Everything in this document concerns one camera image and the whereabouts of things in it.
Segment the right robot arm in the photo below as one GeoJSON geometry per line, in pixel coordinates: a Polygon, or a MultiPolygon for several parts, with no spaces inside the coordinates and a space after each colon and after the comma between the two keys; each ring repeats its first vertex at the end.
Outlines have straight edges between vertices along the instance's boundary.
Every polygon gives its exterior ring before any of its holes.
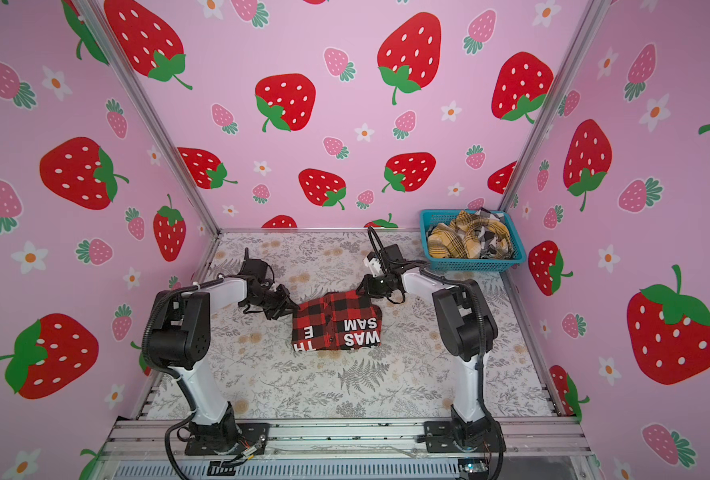
{"type": "Polygon", "coordinates": [[[430,303],[442,344],[455,358],[454,401],[446,430],[437,435],[462,452],[502,454],[502,427],[485,404],[486,366],[498,326],[478,283],[452,280],[424,268],[364,276],[356,292],[389,300],[398,291],[430,303]]]}

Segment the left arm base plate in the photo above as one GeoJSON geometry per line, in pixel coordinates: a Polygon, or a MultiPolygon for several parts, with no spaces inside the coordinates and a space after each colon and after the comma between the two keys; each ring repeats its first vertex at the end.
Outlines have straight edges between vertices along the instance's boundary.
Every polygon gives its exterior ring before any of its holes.
{"type": "Polygon", "coordinates": [[[190,423],[190,437],[185,448],[186,456],[238,456],[262,455],[266,448],[271,425],[269,423],[237,423],[210,426],[190,423]]]}

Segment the red black plaid shirt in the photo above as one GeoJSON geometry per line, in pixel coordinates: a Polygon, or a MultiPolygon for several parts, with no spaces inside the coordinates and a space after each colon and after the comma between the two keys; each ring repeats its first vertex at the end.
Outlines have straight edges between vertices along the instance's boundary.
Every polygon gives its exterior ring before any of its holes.
{"type": "Polygon", "coordinates": [[[293,314],[296,352],[357,350],[381,345],[382,311],[356,291],[331,292],[309,300],[293,314]]]}

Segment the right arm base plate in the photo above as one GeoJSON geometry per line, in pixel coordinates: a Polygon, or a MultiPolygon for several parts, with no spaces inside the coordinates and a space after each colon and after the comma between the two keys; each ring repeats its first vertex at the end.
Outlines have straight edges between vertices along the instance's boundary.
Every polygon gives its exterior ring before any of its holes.
{"type": "Polygon", "coordinates": [[[430,453],[503,453],[507,451],[496,423],[486,419],[426,421],[423,439],[430,453]]]}

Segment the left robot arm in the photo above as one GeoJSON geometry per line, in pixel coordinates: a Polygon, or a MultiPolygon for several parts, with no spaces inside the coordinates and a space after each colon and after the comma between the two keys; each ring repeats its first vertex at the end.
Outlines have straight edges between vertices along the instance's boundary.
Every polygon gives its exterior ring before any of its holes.
{"type": "Polygon", "coordinates": [[[202,284],[157,294],[143,334],[147,365],[170,376],[190,413],[186,453],[228,454],[242,445],[243,432],[231,403],[222,395],[206,359],[211,344],[211,314],[236,304],[248,313],[277,320],[299,309],[283,285],[251,275],[220,276],[202,284]]]}

